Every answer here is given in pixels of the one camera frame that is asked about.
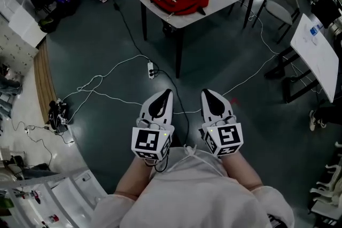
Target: person's arm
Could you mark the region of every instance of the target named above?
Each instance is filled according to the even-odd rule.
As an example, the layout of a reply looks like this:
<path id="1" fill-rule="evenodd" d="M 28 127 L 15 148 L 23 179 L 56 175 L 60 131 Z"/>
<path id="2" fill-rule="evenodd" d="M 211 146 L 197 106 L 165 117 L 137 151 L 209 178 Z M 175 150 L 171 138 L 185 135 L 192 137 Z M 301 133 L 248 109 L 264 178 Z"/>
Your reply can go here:
<path id="1" fill-rule="evenodd" d="M 223 156 L 221 160 L 228 176 L 237 180 L 248 190 L 252 191 L 262 186 L 262 181 L 259 175 L 239 151 L 232 155 Z"/>
<path id="2" fill-rule="evenodd" d="M 135 157 L 120 179 L 114 194 L 137 200 L 150 182 L 151 170 L 152 167 L 147 166 L 144 160 Z"/>

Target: white tiled floor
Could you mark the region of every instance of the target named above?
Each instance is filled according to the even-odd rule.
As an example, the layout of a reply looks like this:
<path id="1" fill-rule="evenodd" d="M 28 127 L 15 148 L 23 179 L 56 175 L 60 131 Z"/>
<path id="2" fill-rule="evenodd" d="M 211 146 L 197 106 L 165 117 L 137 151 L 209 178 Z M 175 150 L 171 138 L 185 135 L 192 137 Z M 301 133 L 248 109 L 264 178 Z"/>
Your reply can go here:
<path id="1" fill-rule="evenodd" d="M 24 78 L 22 94 L 14 99 L 12 121 L 14 127 L 17 127 L 20 121 L 23 121 L 26 125 L 44 126 L 38 102 L 34 67 L 30 69 Z M 44 148 L 41 141 L 34 143 L 27 137 L 22 123 L 19 125 L 18 130 L 14 131 L 11 120 L 3 119 L 2 129 L 4 132 L 0 136 L 1 147 L 9 146 L 12 151 L 25 151 L 25 164 L 49 163 L 50 153 Z M 46 147 L 53 155 L 50 164 L 52 171 L 64 172 L 86 166 L 76 143 L 66 145 L 60 136 L 56 136 L 45 129 L 37 128 L 30 132 L 29 135 L 34 140 L 44 140 Z M 67 143 L 72 140 L 68 131 L 64 132 L 63 137 Z"/>

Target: gray chair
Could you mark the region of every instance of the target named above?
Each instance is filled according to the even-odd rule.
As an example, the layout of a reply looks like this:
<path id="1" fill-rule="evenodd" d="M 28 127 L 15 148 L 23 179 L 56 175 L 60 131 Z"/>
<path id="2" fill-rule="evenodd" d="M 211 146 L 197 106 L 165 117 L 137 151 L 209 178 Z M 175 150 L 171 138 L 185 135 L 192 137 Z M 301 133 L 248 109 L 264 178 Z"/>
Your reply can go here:
<path id="1" fill-rule="evenodd" d="M 283 22 L 283 24 L 279 27 L 279 29 L 281 29 L 285 25 L 289 25 L 288 28 L 286 29 L 286 31 L 284 32 L 284 34 L 282 35 L 282 37 L 277 41 L 277 44 L 279 44 L 280 41 L 284 38 L 284 36 L 289 31 L 289 29 L 291 28 L 291 26 L 293 25 L 293 23 L 295 22 L 295 20 L 297 19 L 297 17 L 300 14 L 299 4 L 298 4 L 297 0 L 285 0 L 285 1 L 294 10 L 294 12 L 292 14 L 290 14 L 289 11 L 286 8 L 284 8 L 281 4 L 279 4 L 275 1 L 264 0 L 262 2 L 262 5 L 258 11 L 258 14 L 256 15 L 256 19 L 255 19 L 253 26 L 252 26 L 252 27 L 254 27 L 255 23 L 257 22 L 257 20 L 259 18 L 259 15 L 260 15 L 262 9 L 265 7 L 265 9 L 268 13 L 270 13 L 275 18 L 277 18 Z"/>

